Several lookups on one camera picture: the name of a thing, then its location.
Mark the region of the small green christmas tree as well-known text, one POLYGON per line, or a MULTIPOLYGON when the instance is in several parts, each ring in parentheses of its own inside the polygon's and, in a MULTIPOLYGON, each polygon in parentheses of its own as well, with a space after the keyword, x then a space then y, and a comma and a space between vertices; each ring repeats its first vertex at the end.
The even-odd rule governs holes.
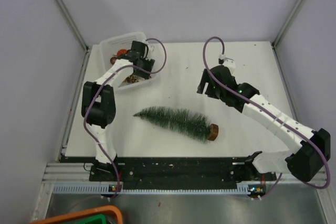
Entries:
POLYGON ((207 116, 188 109, 151 106, 133 116, 202 143, 215 141, 219 135, 217 124, 211 123, 207 116))

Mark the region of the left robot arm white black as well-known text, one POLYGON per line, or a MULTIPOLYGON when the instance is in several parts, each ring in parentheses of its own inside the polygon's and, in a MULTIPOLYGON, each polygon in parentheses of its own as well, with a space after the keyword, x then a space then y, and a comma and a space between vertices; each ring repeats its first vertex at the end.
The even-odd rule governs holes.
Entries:
POLYGON ((149 58, 149 44, 134 40, 131 48, 111 59, 111 67, 96 81, 83 85, 81 115, 86 131, 96 145, 96 160, 103 163, 101 174, 107 180, 114 180, 119 168, 113 164, 116 151, 108 131, 116 116, 114 92, 121 85, 139 84, 149 80, 155 60, 149 58))

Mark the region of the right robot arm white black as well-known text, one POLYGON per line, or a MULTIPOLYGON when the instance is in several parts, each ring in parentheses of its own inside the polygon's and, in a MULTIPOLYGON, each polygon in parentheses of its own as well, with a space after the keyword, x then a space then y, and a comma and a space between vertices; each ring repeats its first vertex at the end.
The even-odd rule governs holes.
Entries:
POLYGON ((197 93, 224 102, 258 122, 278 137, 286 152, 255 152, 245 174, 252 180, 264 173, 291 173, 302 182, 311 181, 331 156, 331 136, 321 128, 313 130, 278 110, 249 83, 238 84, 230 69, 218 65, 203 71, 197 93))

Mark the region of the white plastic basket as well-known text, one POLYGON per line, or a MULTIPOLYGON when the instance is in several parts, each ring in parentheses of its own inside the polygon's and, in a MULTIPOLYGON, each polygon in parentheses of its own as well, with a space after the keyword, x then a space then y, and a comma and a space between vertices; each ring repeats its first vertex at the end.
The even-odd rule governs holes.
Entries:
POLYGON ((152 72, 150 73, 150 78, 147 80, 133 74, 135 68, 138 68, 139 70, 144 72, 143 69, 136 67, 130 61, 123 59, 123 55, 117 57, 117 52, 120 49, 129 50, 131 49, 131 45, 134 40, 142 42, 142 40, 144 39, 146 39, 149 43, 151 42, 149 39, 147 39, 145 33, 138 31, 125 35, 111 37, 100 42, 100 60, 102 61, 103 74, 108 77, 109 74, 111 74, 113 71, 123 66, 129 66, 128 68, 121 70, 111 79, 111 81, 109 81, 110 83, 114 82, 115 84, 119 84, 119 86, 115 88, 115 90, 121 91, 126 89, 138 88, 141 85, 149 84, 158 76, 159 70, 162 68, 165 62, 165 54, 163 50, 160 50, 155 45, 153 45, 154 52, 151 58, 155 60, 155 63, 153 65, 152 72))

